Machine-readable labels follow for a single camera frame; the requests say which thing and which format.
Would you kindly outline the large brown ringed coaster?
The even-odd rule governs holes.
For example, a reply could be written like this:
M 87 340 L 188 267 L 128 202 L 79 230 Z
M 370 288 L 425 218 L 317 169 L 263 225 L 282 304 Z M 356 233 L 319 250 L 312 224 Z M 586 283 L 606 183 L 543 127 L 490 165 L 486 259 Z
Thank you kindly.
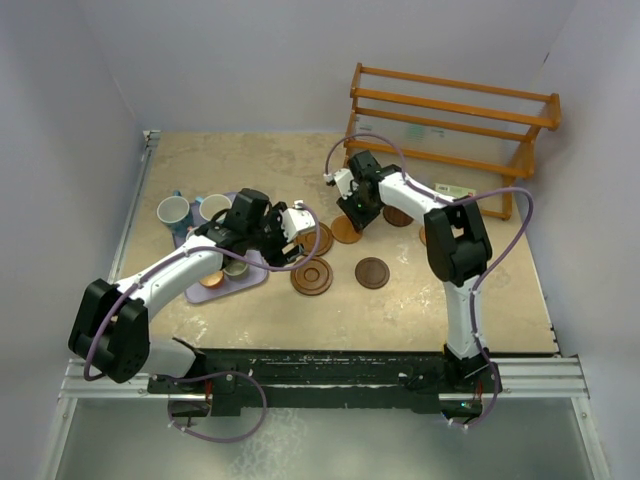
M 320 223 L 320 241 L 318 248 L 316 249 L 316 256 L 323 256 L 326 254 L 333 246 L 333 234 L 331 229 L 323 222 Z M 308 255 L 314 245 L 316 243 L 316 233 L 311 232 L 305 235 L 299 236 L 295 240 L 296 245 L 300 245 L 302 247 L 302 252 L 304 255 Z

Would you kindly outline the large brown grooved coaster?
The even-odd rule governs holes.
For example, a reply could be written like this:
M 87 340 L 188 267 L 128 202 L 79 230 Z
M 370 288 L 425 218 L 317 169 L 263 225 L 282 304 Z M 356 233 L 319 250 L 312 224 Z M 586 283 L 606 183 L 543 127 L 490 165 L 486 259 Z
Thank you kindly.
M 321 257 L 313 257 L 308 263 L 301 266 L 290 275 L 293 288 L 300 294 L 316 296 L 325 293 L 333 283 L 333 270 L 329 263 Z

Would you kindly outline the dark wood coaster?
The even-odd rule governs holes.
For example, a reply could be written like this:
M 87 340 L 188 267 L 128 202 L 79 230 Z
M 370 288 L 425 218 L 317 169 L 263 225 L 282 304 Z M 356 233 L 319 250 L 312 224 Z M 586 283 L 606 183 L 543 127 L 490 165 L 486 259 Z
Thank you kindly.
M 411 216 L 392 206 L 383 208 L 383 218 L 394 227 L 406 227 L 414 221 Z

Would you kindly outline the dark walnut coaster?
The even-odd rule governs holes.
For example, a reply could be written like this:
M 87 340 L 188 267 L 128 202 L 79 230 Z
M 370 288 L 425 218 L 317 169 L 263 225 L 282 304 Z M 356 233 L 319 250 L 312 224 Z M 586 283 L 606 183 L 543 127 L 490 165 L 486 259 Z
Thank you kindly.
M 355 266 L 354 274 L 357 282 L 367 289 L 379 289 L 390 279 L 388 265 L 377 257 L 361 259 Z

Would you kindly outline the light blue mug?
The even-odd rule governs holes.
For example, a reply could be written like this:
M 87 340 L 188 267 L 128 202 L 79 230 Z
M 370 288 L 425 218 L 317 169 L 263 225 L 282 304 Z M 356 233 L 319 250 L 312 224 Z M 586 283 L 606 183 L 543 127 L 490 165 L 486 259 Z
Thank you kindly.
M 230 198 L 223 194 L 197 197 L 195 201 L 198 205 L 198 213 L 205 221 L 210 221 L 217 213 L 232 206 Z

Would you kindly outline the large blue mug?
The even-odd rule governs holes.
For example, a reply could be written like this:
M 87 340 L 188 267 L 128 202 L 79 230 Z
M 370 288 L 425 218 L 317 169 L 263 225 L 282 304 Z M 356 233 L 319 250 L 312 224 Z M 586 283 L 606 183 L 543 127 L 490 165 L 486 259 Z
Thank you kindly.
M 158 204 L 156 216 L 172 235 L 182 238 L 193 223 L 191 204 L 178 190 Z

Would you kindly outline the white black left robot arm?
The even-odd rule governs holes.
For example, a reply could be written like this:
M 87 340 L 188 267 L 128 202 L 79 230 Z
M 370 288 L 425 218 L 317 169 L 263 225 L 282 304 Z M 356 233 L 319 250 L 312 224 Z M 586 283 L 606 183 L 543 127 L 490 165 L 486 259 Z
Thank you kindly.
M 184 392 L 202 387 L 202 356 L 182 340 L 156 341 L 153 318 L 191 285 L 222 271 L 250 250 L 260 253 L 259 269 L 291 271 L 309 262 L 295 240 L 316 230 L 315 213 L 303 202 L 272 203 L 244 188 L 227 209 L 194 227 L 182 245 L 141 272 L 109 283 L 89 284 L 68 340 L 84 361 L 87 381 L 107 377 L 124 383 L 138 373 L 158 374 Z

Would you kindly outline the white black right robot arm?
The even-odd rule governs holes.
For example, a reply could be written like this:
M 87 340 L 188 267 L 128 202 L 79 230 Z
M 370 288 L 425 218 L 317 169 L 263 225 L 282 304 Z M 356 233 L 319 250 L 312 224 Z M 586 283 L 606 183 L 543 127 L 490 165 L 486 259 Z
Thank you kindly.
M 351 157 L 345 168 L 326 172 L 324 181 L 338 189 L 337 205 L 358 232 L 386 207 L 422 224 L 428 264 L 445 289 L 445 380 L 456 391 L 469 390 L 490 368 L 478 281 L 487 271 L 492 246 L 477 204 L 457 205 L 413 182 L 399 166 L 381 166 L 368 151 Z

